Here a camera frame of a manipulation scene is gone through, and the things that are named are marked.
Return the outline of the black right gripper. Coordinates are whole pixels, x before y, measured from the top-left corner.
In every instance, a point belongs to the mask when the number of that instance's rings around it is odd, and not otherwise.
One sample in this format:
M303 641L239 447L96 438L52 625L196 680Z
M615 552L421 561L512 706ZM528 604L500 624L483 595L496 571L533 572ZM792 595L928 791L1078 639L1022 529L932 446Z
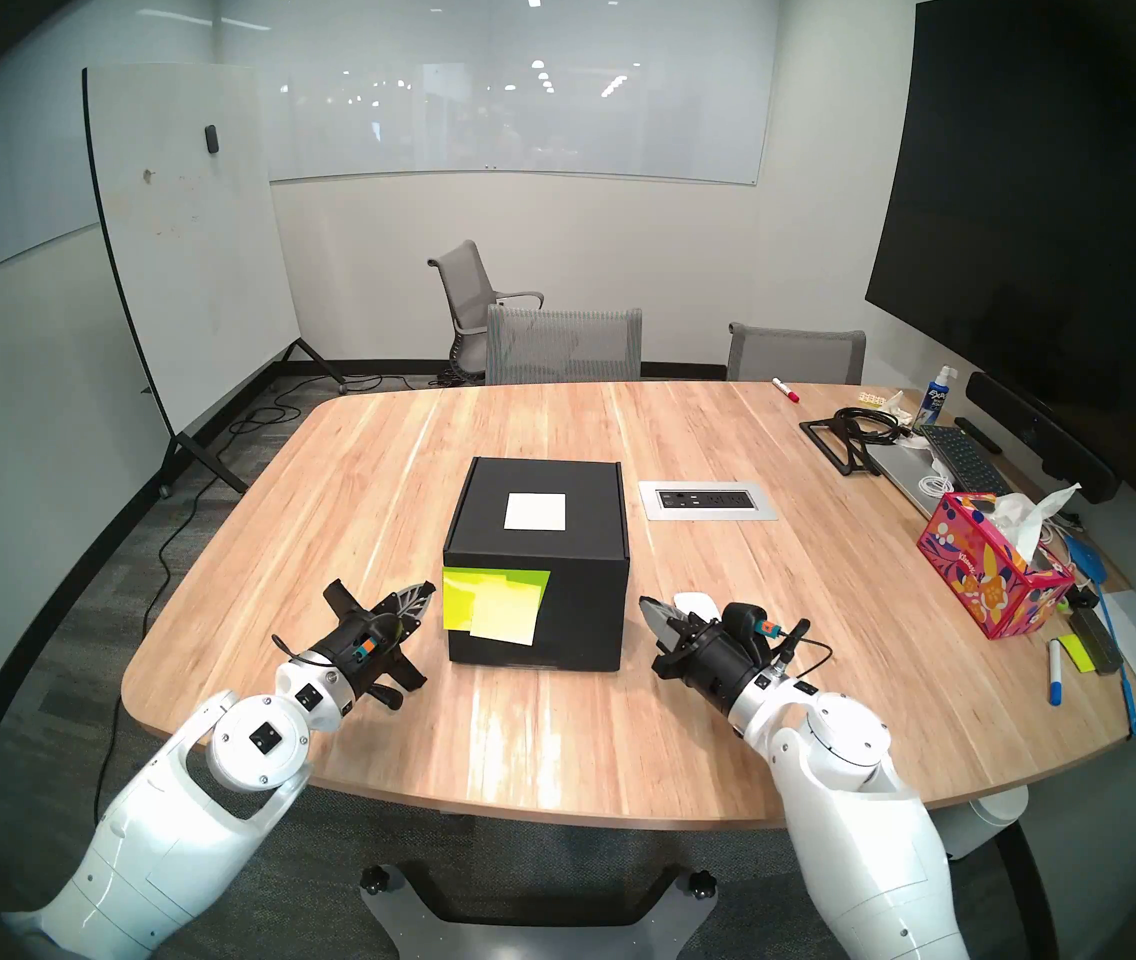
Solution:
M807 618L782 631L761 606L747 603L730 603L712 618L655 598L638 599L638 610L659 649L655 676L680 681L719 713L755 713L790 681L788 666L810 631Z

